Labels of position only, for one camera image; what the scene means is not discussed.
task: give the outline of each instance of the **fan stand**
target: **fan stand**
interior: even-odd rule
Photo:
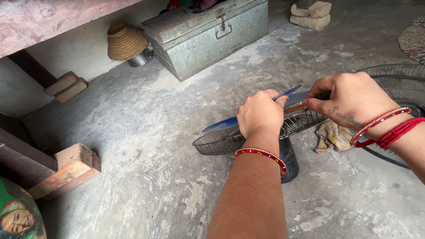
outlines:
[[[286,174],[280,178],[280,182],[282,184],[289,183],[300,172],[300,166],[289,137],[279,140],[279,157],[286,165]]]

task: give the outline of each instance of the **stacked bricks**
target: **stacked bricks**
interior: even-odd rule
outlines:
[[[298,26],[318,30],[329,24],[331,15],[329,14],[332,4],[317,1],[308,8],[300,7],[300,2],[291,7],[290,22]]]
[[[78,78],[72,71],[59,77],[53,85],[44,88],[44,93],[54,96],[62,104],[87,88],[87,82]]]
[[[82,143],[52,157],[57,160],[57,171],[28,191],[34,199],[53,200],[100,173],[100,158]]]

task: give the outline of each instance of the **wrist tattoo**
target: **wrist tattoo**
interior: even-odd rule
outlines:
[[[331,112],[331,110],[329,110],[329,114],[335,113],[336,110],[339,110],[339,107],[338,106],[335,106],[332,112]],[[343,115],[341,113],[338,113],[338,112],[335,113],[335,115],[338,116],[338,117],[340,117],[341,119],[347,121],[347,122],[352,123],[355,126],[360,126],[360,127],[364,127],[365,126],[365,124],[362,124],[360,122],[355,121],[353,116],[345,116],[345,115]]]

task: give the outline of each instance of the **woven mat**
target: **woven mat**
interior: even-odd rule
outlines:
[[[397,42],[408,57],[425,65],[425,17],[414,20],[399,35]]]

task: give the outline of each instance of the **red bangle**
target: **red bangle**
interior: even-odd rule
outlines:
[[[357,143],[357,141],[359,140],[359,138],[361,136],[364,135],[363,132],[369,131],[370,129],[372,129],[373,127],[375,127],[377,124],[381,123],[382,121],[384,121],[384,120],[386,120],[388,118],[391,118],[393,116],[396,116],[398,114],[401,114],[401,113],[412,114],[412,110],[409,109],[409,108],[407,108],[407,107],[399,108],[399,109],[390,111],[390,112],[388,112],[388,113],[386,113],[386,114],[384,114],[384,115],[382,115],[382,116],[380,116],[380,117],[372,120],[370,123],[368,123],[365,127],[363,127],[361,130],[359,130],[351,138],[351,140],[350,140],[351,147],[361,148],[361,147],[365,147],[365,146],[368,146],[368,145],[371,145],[371,144],[375,143],[375,140],[373,140],[373,139],[369,139],[369,140],[367,140],[365,142],[362,142],[362,143]]]
[[[393,128],[391,131],[382,136],[376,144],[383,149],[387,149],[390,144],[398,140],[401,136],[412,130],[416,125],[425,122],[424,117],[413,118],[406,122],[401,123],[399,126]]]
[[[240,150],[236,151],[233,154],[233,161],[236,160],[236,157],[238,155],[243,154],[243,153],[256,153],[256,154],[261,154],[261,155],[264,155],[266,157],[269,157],[272,160],[278,162],[278,164],[282,168],[282,171],[280,173],[280,176],[283,177],[286,174],[286,165],[285,165],[285,163],[278,156],[276,156],[276,155],[274,155],[274,154],[272,154],[270,152],[267,152],[267,151],[258,149],[258,148],[241,148]]]

